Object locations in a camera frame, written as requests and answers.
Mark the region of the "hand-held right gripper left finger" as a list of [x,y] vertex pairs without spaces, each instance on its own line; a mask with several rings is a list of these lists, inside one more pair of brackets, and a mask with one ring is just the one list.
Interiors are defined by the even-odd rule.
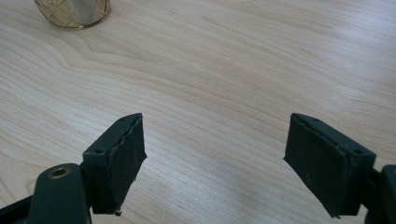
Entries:
[[141,113],[116,120],[83,152],[81,165],[95,214],[120,211],[146,157]]

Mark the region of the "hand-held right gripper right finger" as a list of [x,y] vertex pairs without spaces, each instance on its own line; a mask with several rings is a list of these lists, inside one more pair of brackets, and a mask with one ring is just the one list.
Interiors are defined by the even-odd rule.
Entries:
[[373,152],[319,119],[293,113],[284,160],[331,217],[358,214]]

